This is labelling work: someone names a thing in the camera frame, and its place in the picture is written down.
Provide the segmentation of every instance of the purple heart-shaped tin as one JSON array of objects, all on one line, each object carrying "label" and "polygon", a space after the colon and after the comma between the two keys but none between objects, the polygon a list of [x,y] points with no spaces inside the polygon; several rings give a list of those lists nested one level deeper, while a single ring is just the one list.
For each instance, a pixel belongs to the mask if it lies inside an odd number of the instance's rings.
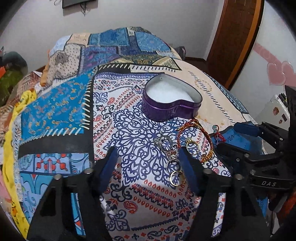
[{"label": "purple heart-shaped tin", "polygon": [[197,116],[201,103],[202,96],[194,87],[161,73],[146,83],[142,111],[149,119],[158,122],[172,117],[192,119]]}]

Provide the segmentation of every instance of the metal screw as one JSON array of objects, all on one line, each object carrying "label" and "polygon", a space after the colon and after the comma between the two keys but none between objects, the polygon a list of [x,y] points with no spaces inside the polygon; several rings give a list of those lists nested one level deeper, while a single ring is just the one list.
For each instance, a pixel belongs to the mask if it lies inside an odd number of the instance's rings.
[{"label": "metal screw", "polygon": [[55,180],[59,180],[59,179],[61,179],[62,178],[62,175],[61,174],[56,174],[55,176],[54,176],[54,179]]},{"label": "metal screw", "polygon": [[235,177],[235,179],[237,179],[237,180],[242,180],[242,179],[244,178],[244,177],[243,177],[242,175],[240,175],[240,174],[235,174],[234,177]]},{"label": "metal screw", "polygon": [[210,168],[205,168],[205,169],[203,170],[203,172],[204,172],[205,174],[212,174],[212,173],[213,173],[212,169],[210,169]]},{"label": "metal screw", "polygon": [[92,172],[93,172],[94,170],[92,169],[92,168],[86,168],[86,169],[84,169],[84,173],[85,174],[91,174]]}]

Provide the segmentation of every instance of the door frame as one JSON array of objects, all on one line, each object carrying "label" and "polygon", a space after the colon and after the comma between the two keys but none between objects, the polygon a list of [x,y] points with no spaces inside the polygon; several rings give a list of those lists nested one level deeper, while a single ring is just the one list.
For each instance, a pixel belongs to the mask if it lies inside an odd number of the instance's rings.
[{"label": "door frame", "polygon": [[[228,5],[228,0],[224,0],[224,5],[223,5],[223,9],[222,9],[222,13],[221,13],[221,17],[220,17],[220,21],[218,24],[218,28],[215,34],[215,38],[213,40],[210,52],[209,52],[209,56],[207,59],[210,59],[212,57],[212,55],[214,54],[214,49],[215,49],[215,45],[217,44],[217,40],[222,28],[222,24],[224,21],[224,17],[225,17],[225,13],[226,13],[226,8]],[[247,61],[247,58],[249,57],[249,54],[253,48],[253,45],[255,43],[258,31],[259,31],[259,27],[261,24],[261,20],[262,20],[262,15],[263,15],[263,8],[264,8],[264,0],[257,0],[256,1],[256,7],[255,7],[255,12],[254,12],[254,17],[252,20],[252,24],[251,24],[251,28],[249,31],[249,34],[247,36],[247,40],[243,46],[242,52],[240,53],[240,56],[228,78],[228,80],[225,83],[225,88],[226,89],[230,89],[234,82],[236,81],[236,79],[238,78],[240,72],[242,71],[245,62]]]}]

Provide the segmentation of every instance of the green plush toy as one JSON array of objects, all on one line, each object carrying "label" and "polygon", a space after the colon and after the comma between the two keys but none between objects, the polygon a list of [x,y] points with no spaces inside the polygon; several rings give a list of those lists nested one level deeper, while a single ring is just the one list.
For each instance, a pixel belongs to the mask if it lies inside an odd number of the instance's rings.
[{"label": "green plush toy", "polygon": [[7,70],[0,78],[0,107],[6,104],[13,87],[23,78],[18,70]]}]

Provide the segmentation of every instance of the black cable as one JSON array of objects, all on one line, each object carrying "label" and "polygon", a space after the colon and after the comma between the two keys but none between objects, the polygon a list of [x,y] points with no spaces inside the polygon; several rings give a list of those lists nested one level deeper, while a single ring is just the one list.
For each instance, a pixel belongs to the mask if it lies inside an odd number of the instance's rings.
[{"label": "black cable", "polygon": [[82,7],[82,3],[80,4],[80,7],[82,8],[83,15],[85,16],[85,11],[86,11],[86,2],[84,2],[84,8]]},{"label": "black cable", "polygon": [[56,4],[57,1],[59,1],[59,3],[60,3],[62,0],[55,0],[54,1],[54,6],[57,6],[57,4]]}]

